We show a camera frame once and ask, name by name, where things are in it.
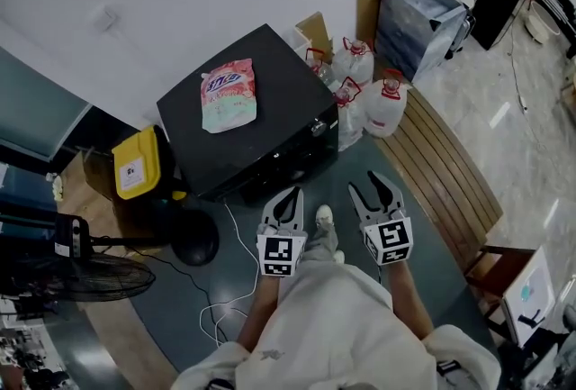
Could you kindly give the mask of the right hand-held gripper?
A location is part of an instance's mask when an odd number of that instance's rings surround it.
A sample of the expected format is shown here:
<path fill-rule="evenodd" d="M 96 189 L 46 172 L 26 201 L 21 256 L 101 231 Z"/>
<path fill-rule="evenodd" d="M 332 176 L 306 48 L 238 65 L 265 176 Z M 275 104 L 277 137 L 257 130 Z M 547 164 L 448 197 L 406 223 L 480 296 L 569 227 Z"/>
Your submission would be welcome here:
<path fill-rule="evenodd" d="M 367 172 L 374 186 L 381 208 L 367 204 L 358 187 L 349 183 L 348 193 L 359 218 L 364 244 L 378 266 L 407 260 L 413 249 L 411 219 L 404 214 L 401 190 L 388 178 Z"/>

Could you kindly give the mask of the black washing machine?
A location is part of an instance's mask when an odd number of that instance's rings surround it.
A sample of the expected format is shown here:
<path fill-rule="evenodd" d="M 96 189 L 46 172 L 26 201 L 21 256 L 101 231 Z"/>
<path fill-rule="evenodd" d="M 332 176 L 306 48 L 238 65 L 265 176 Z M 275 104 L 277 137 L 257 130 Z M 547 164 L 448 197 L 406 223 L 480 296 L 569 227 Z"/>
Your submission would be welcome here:
<path fill-rule="evenodd" d="M 252 59 L 256 119 L 226 132 L 202 127 L 202 73 Z M 338 109 L 303 59 L 264 24 L 202 64 L 157 103 L 166 136 L 190 192 L 220 201 L 257 201 L 318 172 L 338 156 Z M 325 132 L 314 138 L 311 124 Z"/>

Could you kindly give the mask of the person's right forearm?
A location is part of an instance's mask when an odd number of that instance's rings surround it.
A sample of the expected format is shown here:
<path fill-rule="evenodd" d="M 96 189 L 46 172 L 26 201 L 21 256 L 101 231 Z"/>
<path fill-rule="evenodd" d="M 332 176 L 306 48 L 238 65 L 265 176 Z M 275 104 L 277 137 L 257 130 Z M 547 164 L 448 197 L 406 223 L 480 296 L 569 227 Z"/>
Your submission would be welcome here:
<path fill-rule="evenodd" d="M 406 261 L 387 266 L 393 311 L 420 340 L 434 330 L 431 317 L 423 304 Z"/>

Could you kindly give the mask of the person's left forearm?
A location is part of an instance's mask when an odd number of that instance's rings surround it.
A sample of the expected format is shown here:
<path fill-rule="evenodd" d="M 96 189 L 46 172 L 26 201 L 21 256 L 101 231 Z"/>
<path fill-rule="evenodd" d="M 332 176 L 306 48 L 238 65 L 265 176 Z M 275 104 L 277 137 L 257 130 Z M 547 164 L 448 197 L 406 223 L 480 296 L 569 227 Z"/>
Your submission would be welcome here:
<path fill-rule="evenodd" d="M 279 277 L 262 276 L 256 284 L 253 302 L 239 332 L 237 343 L 252 352 L 269 319 L 276 310 L 279 295 Z"/>

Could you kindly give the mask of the person's grey trousers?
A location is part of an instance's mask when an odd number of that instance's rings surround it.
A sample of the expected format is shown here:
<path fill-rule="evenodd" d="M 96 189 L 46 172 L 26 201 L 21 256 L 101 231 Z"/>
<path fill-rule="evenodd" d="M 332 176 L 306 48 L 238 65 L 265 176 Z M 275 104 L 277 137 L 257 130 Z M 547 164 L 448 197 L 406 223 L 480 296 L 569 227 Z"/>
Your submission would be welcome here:
<path fill-rule="evenodd" d="M 321 223 L 316 233 L 306 242 L 301 262 L 322 261 L 336 262 L 338 236 L 333 223 Z"/>

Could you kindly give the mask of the wooden slatted platform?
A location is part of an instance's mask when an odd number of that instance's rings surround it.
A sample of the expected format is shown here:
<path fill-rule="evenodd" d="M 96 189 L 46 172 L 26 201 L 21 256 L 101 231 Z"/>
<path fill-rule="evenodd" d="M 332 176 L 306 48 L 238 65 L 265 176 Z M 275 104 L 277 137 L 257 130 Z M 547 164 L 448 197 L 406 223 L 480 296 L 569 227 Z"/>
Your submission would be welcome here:
<path fill-rule="evenodd" d="M 396 131 L 375 142 L 467 271 L 503 211 L 463 144 L 415 88 Z"/>

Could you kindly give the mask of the wooden side table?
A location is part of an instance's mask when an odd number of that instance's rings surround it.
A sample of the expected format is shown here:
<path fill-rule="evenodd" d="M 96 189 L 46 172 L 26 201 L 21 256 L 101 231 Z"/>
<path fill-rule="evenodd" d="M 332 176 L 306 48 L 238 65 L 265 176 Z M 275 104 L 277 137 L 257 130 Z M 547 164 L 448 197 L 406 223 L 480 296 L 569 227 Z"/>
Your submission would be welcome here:
<path fill-rule="evenodd" d="M 483 317 L 489 329 L 510 342 L 513 341 L 502 311 L 502 297 L 535 251 L 485 245 L 464 274 L 469 286 L 475 288 L 488 305 Z"/>

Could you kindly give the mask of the pink detergent pouch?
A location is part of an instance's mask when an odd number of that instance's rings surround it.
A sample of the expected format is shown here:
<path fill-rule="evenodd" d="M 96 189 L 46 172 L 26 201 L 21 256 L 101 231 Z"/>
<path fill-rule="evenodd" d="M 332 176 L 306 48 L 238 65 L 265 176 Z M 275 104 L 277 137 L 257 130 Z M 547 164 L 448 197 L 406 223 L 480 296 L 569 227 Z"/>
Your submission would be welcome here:
<path fill-rule="evenodd" d="M 256 78 L 252 59 L 240 59 L 202 73 L 202 128 L 222 133 L 257 117 Z"/>

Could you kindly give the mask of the yellow lidded bin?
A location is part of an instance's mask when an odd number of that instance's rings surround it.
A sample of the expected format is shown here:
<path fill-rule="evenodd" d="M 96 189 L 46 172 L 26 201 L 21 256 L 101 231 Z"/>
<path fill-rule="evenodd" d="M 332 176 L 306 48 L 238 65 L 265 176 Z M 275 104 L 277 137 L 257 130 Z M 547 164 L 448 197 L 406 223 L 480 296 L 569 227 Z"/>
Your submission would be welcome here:
<path fill-rule="evenodd" d="M 123 200 L 183 200 L 186 186 L 176 177 L 176 161 L 164 131 L 150 125 L 112 149 L 116 192 Z"/>

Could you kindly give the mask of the white printed board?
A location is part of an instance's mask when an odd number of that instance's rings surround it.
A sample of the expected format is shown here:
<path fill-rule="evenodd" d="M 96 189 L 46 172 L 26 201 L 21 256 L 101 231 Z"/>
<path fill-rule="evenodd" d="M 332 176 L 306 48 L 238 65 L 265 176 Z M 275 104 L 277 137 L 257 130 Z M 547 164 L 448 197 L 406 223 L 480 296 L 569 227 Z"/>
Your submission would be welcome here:
<path fill-rule="evenodd" d="M 538 248 L 502 297 L 511 340 L 522 348 L 555 305 L 545 250 Z"/>

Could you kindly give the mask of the small open cardboard box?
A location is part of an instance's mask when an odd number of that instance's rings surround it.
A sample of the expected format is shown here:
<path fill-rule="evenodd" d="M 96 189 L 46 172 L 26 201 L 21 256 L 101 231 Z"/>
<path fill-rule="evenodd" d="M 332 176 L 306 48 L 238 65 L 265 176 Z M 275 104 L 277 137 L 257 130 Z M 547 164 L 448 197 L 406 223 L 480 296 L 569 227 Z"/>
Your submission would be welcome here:
<path fill-rule="evenodd" d="M 320 11 L 297 23 L 296 28 L 310 41 L 313 49 L 321 50 L 320 57 L 323 61 L 332 62 L 333 40 L 329 37 L 323 14 Z"/>

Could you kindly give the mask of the brown cardboard box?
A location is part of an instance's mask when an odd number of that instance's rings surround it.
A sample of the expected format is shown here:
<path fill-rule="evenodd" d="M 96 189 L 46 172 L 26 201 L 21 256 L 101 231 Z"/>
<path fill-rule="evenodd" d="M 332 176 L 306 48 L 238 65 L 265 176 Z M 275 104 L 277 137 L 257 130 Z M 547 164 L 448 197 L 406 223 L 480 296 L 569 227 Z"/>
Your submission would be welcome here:
<path fill-rule="evenodd" d="M 75 213 L 97 197 L 113 198 L 113 164 L 103 155 L 78 152 L 60 177 L 63 195 L 58 209 L 63 213 Z"/>

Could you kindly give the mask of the tall black cabinet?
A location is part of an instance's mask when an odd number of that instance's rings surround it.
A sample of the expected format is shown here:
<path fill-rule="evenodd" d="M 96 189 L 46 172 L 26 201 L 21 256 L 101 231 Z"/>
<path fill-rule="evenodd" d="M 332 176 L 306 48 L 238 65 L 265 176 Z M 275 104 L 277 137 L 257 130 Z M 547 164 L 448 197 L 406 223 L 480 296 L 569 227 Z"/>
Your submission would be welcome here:
<path fill-rule="evenodd" d="M 476 23 L 472 36 L 489 50 L 503 31 L 520 0 L 476 0 L 472 10 Z"/>

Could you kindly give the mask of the white round tub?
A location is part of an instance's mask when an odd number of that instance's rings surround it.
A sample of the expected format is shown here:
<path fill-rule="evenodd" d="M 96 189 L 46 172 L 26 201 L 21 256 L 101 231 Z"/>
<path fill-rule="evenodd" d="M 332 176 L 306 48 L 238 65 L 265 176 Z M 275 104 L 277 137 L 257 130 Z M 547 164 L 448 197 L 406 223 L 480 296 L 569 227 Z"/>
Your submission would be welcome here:
<path fill-rule="evenodd" d="M 536 1 L 532 1 L 527 9 L 525 27 L 540 44 L 546 44 L 551 37 L 556 37 L 561 32 L 553 17 Z"/>

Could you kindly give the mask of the white wall socket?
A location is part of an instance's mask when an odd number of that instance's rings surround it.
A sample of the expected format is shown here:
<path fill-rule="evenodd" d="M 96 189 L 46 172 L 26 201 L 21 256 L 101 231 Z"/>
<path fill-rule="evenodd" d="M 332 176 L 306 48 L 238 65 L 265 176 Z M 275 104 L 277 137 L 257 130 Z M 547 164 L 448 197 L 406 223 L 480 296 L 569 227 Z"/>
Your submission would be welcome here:
<path fill-rule="evenodd" d="M 94 16 L 93 24 L 97 31 L 107 32 L 119 20 L 119 15 L 108 5 L 103 6 Z"/>

